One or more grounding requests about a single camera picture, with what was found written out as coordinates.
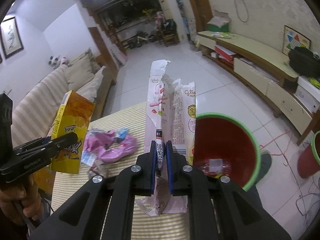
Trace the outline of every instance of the pillow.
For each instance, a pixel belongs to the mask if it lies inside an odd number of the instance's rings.
[[[94,78],[85,84],[82,88],[80,88],[77,93],[84,98],[88,99],[91,102],[94,102],[94,100],[97,97],[98,89],[102,83],[103,79],[103,69],[105,66],[103,66],[95,75]]]
[[[84,58],[85,56],[89,55],[89,58],[93,58],[93,54],[91,51],[91,48],[88,48],[85,52],[81,53],[79,56],[77,56],[76,58],[74,58],[73,60],[71,60],[68,64],[68,67],[73,66],[75,63],[77,63],[79,60],[81,60],[82,58]]]
[[[94,78],[89,55],[78,60],[74,65],[64,70],[64,75],[69,84],[69,90],[77,91]]]
[[[75,63],[77,63],[79,60],[81,60],[87,55],[89,55],[89,58],[90,58],[92,73],[93,74],[97,73],[97,71],[99,71],[101,67],[99,66],[98,63],[96,63],[93,53],[91,51],[91,48],[87,49],[84,53],[80,54],[78,57],[71,60],[70,63],[68,64],[68,67],[73,66]]]
[[[97,73],[101,67],[98,63],[96,63],[95,61],[91,61],[91,68],[92,68],[92,73]]]

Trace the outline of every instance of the white wall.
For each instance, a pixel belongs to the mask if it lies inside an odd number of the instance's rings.
[[[88,13],[88,10],[86,8],[84,8],[80,2],[80,0],[73,0],[74,3],[78,6],[79,12],[82,16],[82,19],[84,20],[86,26],[89,27],[97,27],[100,35],[105,43],[105,45],[107,46],[107,49],[109,50],[109,53],[113,59],[113,61],[115,62],[117,68],[119,68],[119,61],[115,58],[115,56],[112,53],[111,48],[114,47],[114,44],[112,44],[110,38],[105,34],[105,32],[100,28],[100,26],[95,22],[95,20],[93,19],[93,17],[91,17]]]
[[[100,55],[76,4],[52,22],[44,31],[44,36],[54,56],[72,60],[89,47],[95,56]]]
[[[241,0],[236,0],[239,14],[246,18]],[[212,11],[227,12],[230,31],[282,50],[284,25],[288,25],[312,40],[311,48],[320,53],[320,26],[304,0],[244,0],[249,10],[249,22],[242,23],[236,15],[233,0],[209,0]]]
[[[44,31],[74,4],[74,0],[23,0],[17,9],[17,14]]]
[[[10,86],[12,91],[8,96],[12,99],[13,108],[15,108],[25,95],[53,69],[48,65],[52,51],[43,32],[20,15],[8,15],[5,19],[12,16],[16,17],[24,49],[8,59],[4,58],[2,48],[0,49],[3,59],[0,64],[0,93]]]

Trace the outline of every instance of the tile floor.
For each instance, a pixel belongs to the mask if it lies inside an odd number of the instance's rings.
[[[320,173],[302,179],[296,167],[310,136],[298,147],[298,133],[286,117],[274,118],[272,109],[255,92],[202,56],[201,52],[193,51],[188,43],[165,47],[156,42],[129,51],[128,62],[119,70],[117,84],[110,90],[104,115],[146,101],[151,63],[159,59],[171,61],[166,74],[173,80],[181,78],[183,84],[196,82],[197,114],[228,114],[244,123],[260,145],[266,145],[290,131],[265,148],[271,154],[285,152],[290,166],[283,155],[272,156],[270,171],[257,184],[257,189],[264,209],[288,231],[293,240],[298,239],[320,207],[320,195],[307,195],[320,194]]]

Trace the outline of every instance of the drawer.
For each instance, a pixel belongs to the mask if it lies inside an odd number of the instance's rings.
[[[164,15],[164,17],[165,17],[166,20],[173,19],[171,10],[169,10],[169,9],[163,11],[163,15]]]
[[[200,41],[201,45],[208,47],[210,49],[213,49],[213,50],[217,44],[216,41],[202,37],[202,36],[199,36],[199,41]]]
[[[271,79],[238,58],[234,59],[233,69],[237,74],[256,87],[262,94],[265,95],[267,93],[268,85],[272,82]]]
[[[267,97],[279,107],[279,109],[297,128],[298,132],[303,134],[312,117],[299,104],[299,102],[274,82],[270,83],[268,86]]]

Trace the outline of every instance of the pink plastic bag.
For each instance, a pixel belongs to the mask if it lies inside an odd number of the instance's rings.
[[[97,151],[101,146],[110,147],[115,135],[115,130],[105,132],[98,129],[91,129],[85,136],[83,150],[92,153]]]
[[[102,160],[104,163],[114,163],[122,157],[134,153],[136,150],[137,139],[130,134],[127,134],[118,148],[106,150],[103,146],[99,147],[97,152],[97,159]]]

